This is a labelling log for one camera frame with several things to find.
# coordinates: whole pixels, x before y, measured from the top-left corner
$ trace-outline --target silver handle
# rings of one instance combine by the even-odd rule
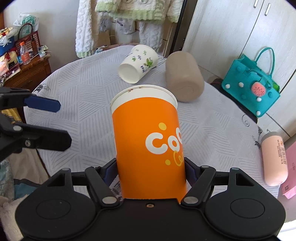
[[[269,3],[268,6],[267,6],[267,9],[266,9],[266,11],[265,11],[265,13],[264,13],[265,16],[268,15],[268,12],[269,12],[270,6],[271,6],[271,3]]]
[[[254,8],[257,7],[257,4],[258,4],[258,0],[255,1],[255,3],[254,3]]]

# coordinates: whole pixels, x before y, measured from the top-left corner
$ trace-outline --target orange paper cup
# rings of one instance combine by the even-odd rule
[[[137,85],[111,101],[122,196],[177,198],[186,194],[177,100],[165,88]]]

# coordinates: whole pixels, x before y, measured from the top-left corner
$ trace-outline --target teal felt handbag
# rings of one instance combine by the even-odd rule
[[[273,62],[270,74],[257,66],[261,54],[272,51]],[[238,100],[255,116],[261,117],[280,97],[279,85],[272,80],[275,55],[272,48],[263,49],[255,61],[242,54],[233,61],[227,75],[222,81],[222,88]]]

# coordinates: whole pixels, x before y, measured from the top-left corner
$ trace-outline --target handbag handle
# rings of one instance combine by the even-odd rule
[[[31,26],[31,33],[33,32],[33,25],[30,24],[30,23],[25,23],[23,26],[21,26],[21,28],[20,28],[20,30],[19,30],[19,34],[18,34],[18,36],[17,36],[17,39],[20,39],[20,32],[21,32],[22,28],[23,28],[24,26],[26,26],[26,25],[30,25],[30,26]]]
[[[274,63],[275,63],[275,61],[276,61],[276,58],[275,58],[275,56],[274,56],[274,50],[273,50],[271,47],[267,47],[267,48],[263,49],[263,50],[260,52],[260,54],[258,55],[257,59],[256,59],[254,62],[257,64],[257,61],[259,60],[261,54],[263,54],[263,52],[265,52],[266,50],[269,50],[269,49],[271,49],[271,51],[272,51],[272,58],[273,58],[273,61],[272,61],[272,68],[271,68],[271,72],[270,72],[270,74],[269,74],[269,76],[272,77],[272,74],[274,73]]]
[[[259,70],[259,69],[249,69],[247,71],[247,73],[250,73],[250,72],[255,72],[257,73],[259,76],[263,77],[266,79],[266,81],[270,84],[270,87],[272,88],[273,87],[273,82],[271,80],[271,76],[270,75],[267,75],[266,73],[264,73],[263,71]]]

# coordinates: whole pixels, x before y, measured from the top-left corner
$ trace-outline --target wooden nightstand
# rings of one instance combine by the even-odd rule
[[[8,79],[4,86],[28,89],[32,92],[52,73],[48,62],[49,57],[49,54],[43,58],[36,56],[29,64],[21,65],[20,72]]]

